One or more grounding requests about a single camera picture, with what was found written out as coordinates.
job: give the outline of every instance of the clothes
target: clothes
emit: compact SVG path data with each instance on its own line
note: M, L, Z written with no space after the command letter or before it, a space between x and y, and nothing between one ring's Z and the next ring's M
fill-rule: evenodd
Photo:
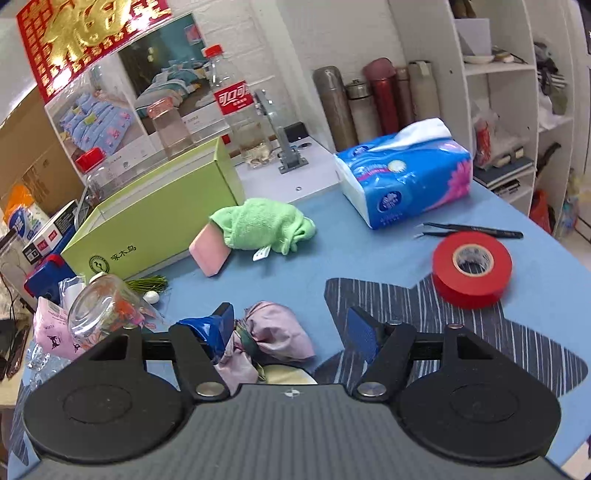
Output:
M256 250L270 245L287 255L297 242L308 240L316 226L293 205L269 199L248 199L244 205L219 209L211 217L230 248Z
M252 355L260 351L281 361L301 361L314 356L310 338L287 307L260 301L246 309L236 325L216 370L234 395L238 385L256 383L259 377Z

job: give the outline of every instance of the thermos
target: thermos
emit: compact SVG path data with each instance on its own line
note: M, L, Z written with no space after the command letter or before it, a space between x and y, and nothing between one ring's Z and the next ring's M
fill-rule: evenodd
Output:
M431 62L412 61L408 64L408 72L415 119L420 121L441 117L437 83L433 77Z
M388 135L400 130L396 108L396 69L386 58L376 59L363 67L363 75L371 85L375 106L378 110L382 134Z
M339 69L335 66L322 67L314 71L312 78L320 95L336 151L355 147L359 141Z
M368 142L381 135L374 97L369 85L361 80L353 80L345 85L353 122L359 142Z
M404 128L414 122L408 67L396 67L396 78L398 80L398 120L400 128Z

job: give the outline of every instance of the green towel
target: green towel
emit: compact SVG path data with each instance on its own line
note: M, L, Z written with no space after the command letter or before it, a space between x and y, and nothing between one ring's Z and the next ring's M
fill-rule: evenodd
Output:
M316 226L293 205L269 199L248 199L244 205L219 209L211 217L223 230L230 248L257 250L270 245L287 255L297 242L308 240Z

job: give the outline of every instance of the water bottle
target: water bottle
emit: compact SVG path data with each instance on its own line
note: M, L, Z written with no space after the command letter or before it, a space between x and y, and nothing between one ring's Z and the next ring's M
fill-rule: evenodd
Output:
M233 132L245 162L252 167L269 163L271 144L261 126L255 102L243 75L224 58L220 45L203 49L210 63L210 84L213 96Z

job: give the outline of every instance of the black tweezers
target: black tweezers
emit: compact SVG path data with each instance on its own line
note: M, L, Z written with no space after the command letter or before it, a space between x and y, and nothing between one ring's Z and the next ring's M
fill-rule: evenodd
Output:
M451 230L450 232L421 232L418 235L415 235L415 238L419 238L421 236L449 236L453 235L454 233L458 232L480 232L485 233L487 235L493 236L495 238L514 238L520 239L523 238L522 232L515 232L512 230L498 230L496 228L488 228L485 226L474 226L474 225L455 225L453 223L433 223L433 222L425 222L421 223L417 226L433 226L436 228L445 228L447 230Z

